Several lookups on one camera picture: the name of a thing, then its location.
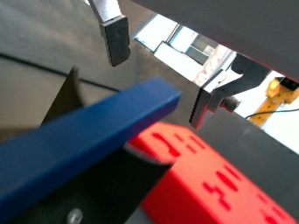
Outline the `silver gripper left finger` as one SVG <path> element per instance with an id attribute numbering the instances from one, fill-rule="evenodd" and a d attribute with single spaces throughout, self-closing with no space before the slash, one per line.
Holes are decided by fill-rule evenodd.
<path id="1" fill-rule="evenodd" d="M 88 0 L 98 18 L 102 36 L 107 45 L 107 56 L 112 67 L 130 58 L 128 19 L 123 15 L 118 0 Z"/>

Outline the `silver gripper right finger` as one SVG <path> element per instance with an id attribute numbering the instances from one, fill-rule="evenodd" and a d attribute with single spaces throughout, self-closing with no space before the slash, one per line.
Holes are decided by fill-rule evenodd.
<path id="1" fill-rule="evenodd" d="M 207 84 L 199 89 L 190 118 L 190 124 L 195 129 L 202 126 L 207 112 L 210 111 L 211 113 L 215 113 L 226 98 L 256 88 L 270 73 L 267 67 L 239 53 L 231 62 L 230 69 L 235 74 L 240 75 L 238 79 L 223 86 L 216 87 L 211 92 L 204 89 Z"/>

